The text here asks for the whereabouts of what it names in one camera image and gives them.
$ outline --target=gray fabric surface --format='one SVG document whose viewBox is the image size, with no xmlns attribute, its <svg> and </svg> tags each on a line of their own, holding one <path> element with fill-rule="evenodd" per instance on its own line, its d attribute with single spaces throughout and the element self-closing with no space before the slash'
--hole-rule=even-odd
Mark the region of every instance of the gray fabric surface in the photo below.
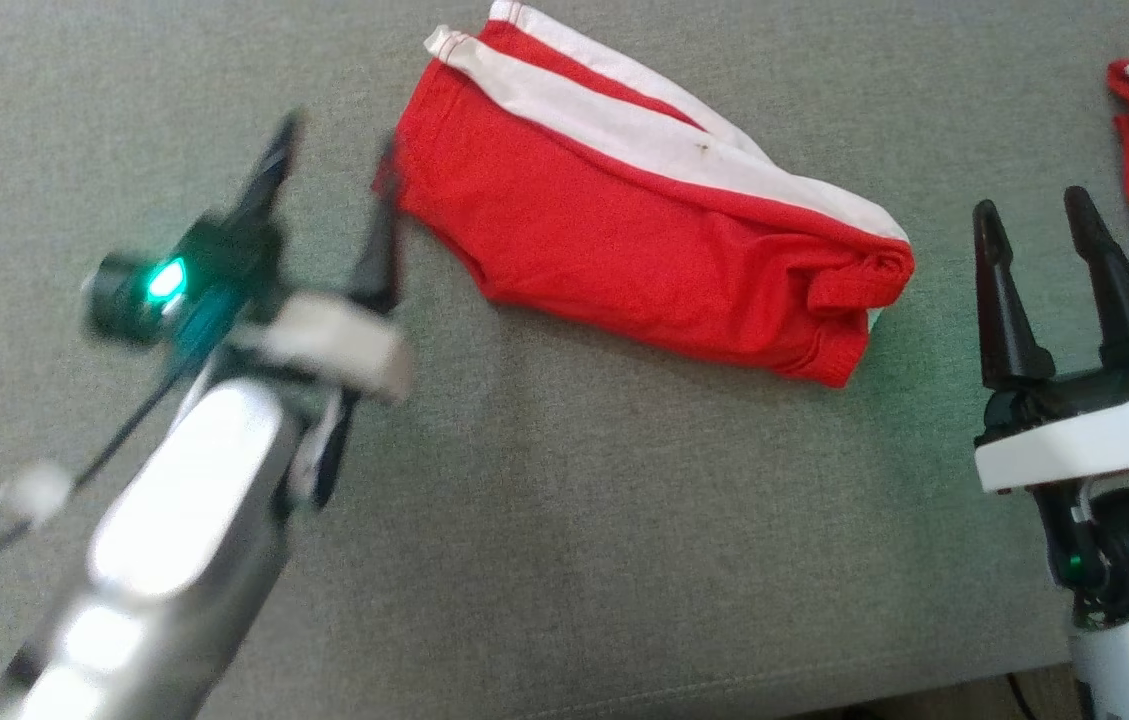
<svg viewBox="0 0 1129 720">
<path fill-rule="evenodd" d="M 1093 363 L 1061 195 L 1086 184 L 1127 240 L 1103 73 L 1129 55 L 1129 5 L 539 6 L 785 169 L 878 201 L 919 273 L 832 392 L 496 309 L 412 232 L 417 394 L 359 415 L 339 497 L 294 528 L 204 717 L 759 719 L 1062 660 L 1034 509 L 972 469 L 970 213 L 998 202 L 1036 333 L 1064 369 Z M 229 201 L 294 105 L 310 126 L 289 272 L 339 281 L 422 38 L 485 9 L 0 0 L 0 480 L 78 466 L 154 380 L 79 337 L 80 278 Z M 0 560 L 0 670 L 158 432 Z"/>
</svg>

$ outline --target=black cable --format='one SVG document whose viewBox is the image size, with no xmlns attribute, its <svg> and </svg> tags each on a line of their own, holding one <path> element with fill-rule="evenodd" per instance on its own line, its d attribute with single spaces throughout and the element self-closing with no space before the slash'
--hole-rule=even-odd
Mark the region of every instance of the black cable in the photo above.
<svg viewBox="0 0 1129 720">
<path fill-rule="evenodd" d="M 1004 675 L 1004 678 L 1008 681 L 1008 690 L 1013 691 L 1013 700 L 1017 701 L 1017 710 L 1022 717 L 1025 717 L 1026 720 L 1039 720 L 1035 712 L 1031 711 L 1031 705 L 1026 705 L 1026 696 L 1022 694 L 1022 687 L 1017 684 L 1017 675 L 1009 673 Z"/>
<path fill-rule="evenodd" d="M 110 442 L 106 442 L 106 447 L 102 448 L 102 451 L 93 457 L 93 462 L 89 462 L 88 468 L 84 469 L 84 473 L 76 475 L 75 477 L 75 491 L 79 491 L 85 484 L 93 482 L 97 478 L 98 473 L 102 468 L 106 466 L 107 462 L 111 462 L 112 457 L 115 457 L 116 451 L 120 450 L 120 446 L 124 445 L 124 441 L 133 433 L 133 430 L 138 429 L 138 425 L 142 424 L 145 416 L 151 414 L 154 406 L 160 404 L 160 401 L 168 395 L 168 392 L 176 386 L 181 376 L 192 369 L 194 366 L 193 361 L 184 363 L 180 368 L 175 369 L 174 372 L 166 374 L 165 379 L 156 386 L 156 389 L 151 395 L 147 396 L 142 401 L 142 405 L 139 405 L 133 414 L 129 415 L 129 420 L 124 421 L 124 424 L 120 425 L 120 429 L 111 437 Z M 0 533 L 0 553 L 7 551 L 17 541 L 26 537 L 26 533 L 29 533 L 32 524 L 28 521 L 17 523 L 14 527 L 8 528 Z"/>
</svg>

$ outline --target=glowing green led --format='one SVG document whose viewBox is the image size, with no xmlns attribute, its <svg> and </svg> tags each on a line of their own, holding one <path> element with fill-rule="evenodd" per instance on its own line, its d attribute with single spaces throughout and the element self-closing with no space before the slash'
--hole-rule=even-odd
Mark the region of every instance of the glowing green led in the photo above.
<svg viewBox="0 0 1129 720">
<path fill-rule="evenodd" d="M 174 258 L 156 270 L 151 282 L 147 283 L 147 297 L 163 302 L 174 299 L 186 290 L 186 264 L 181 258 Z"/>
</svg>

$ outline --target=wooden floor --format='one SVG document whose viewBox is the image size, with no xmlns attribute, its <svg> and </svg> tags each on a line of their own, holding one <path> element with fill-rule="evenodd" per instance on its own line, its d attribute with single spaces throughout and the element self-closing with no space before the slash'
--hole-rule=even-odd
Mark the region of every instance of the wooden floor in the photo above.
<svg viewBox="0 0 1129 720">
<path fill-rule="evenodd" d="M 1080 720 L 1070 665 L 1017 675 L 1022 694 L 1039 720 Z M 879 720 L 1022 720 L 1008 683 L 990 678 L 867 703 Z M 840 720 L 843 711 L 816 712 L 794 720 Z"/>
</svg>

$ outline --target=red shorts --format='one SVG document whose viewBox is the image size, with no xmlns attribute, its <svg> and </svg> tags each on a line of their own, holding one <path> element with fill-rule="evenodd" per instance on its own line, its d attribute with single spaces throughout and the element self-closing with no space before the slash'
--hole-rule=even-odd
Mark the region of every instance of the red shorts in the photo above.
<svg viewBox="0 0 1129 720">
<path fill-rule="evenodd" d="M 446 27 L 400 120 L 401 204 L 488 299 L 843 387 L 910 243 L 683 88 L 526 5 Z"/>
</svg>

